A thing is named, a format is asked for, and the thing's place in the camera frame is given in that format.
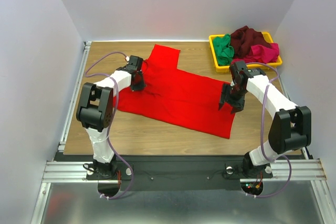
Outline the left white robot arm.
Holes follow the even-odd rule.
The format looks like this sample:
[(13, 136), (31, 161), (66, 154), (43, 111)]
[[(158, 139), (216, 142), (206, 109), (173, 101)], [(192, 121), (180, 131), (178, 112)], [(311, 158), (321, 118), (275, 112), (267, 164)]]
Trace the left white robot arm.
[(85, 128), (93, 149), (92, 164), (84, 168), (89, 175), (110, 179), (119, 176), (116, 153), (111, 147), (109, 132), (119, 105), (119, 92), (130, 88), (141, 91), (145, 88), (142, 72), (143, 59), (138, 56), (125, 56), (127, 64), (112, 74), (85, 73), (86, 77), (104, 76), (101, 81), (87, 82), (82, 86), (76, 119)]

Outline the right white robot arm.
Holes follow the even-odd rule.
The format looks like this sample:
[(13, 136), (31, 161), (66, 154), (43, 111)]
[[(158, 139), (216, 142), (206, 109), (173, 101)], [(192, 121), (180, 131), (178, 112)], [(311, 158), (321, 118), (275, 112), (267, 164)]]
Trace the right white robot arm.
[(229, 104), (231, 113), (244, 109), (245, 95), (251, 93), (262, 104), (262, 111), (268, 112), (272, 124), (268, 140), (245, 154), (241, 170), (253, 177), (260, 170), (283, 154), (307, 147), (311, 144), (311, 110), (299, 106), (285, 97), (260, 68), (249, 69), (244, 61), (230, 65), (230, 84), (223, 84), (219, 108)]

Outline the red t shirt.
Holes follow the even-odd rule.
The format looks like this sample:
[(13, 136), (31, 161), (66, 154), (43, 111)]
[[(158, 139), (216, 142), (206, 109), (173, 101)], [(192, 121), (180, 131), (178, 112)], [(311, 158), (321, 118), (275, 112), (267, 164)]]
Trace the red t shirt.
[(119, 93), (118, 109), (207, 134), (229, 138), (234, 114), (219, 108), (223, 82), (178, 69), (180, 51), (155, 45), (145, 61), (145, 88)]

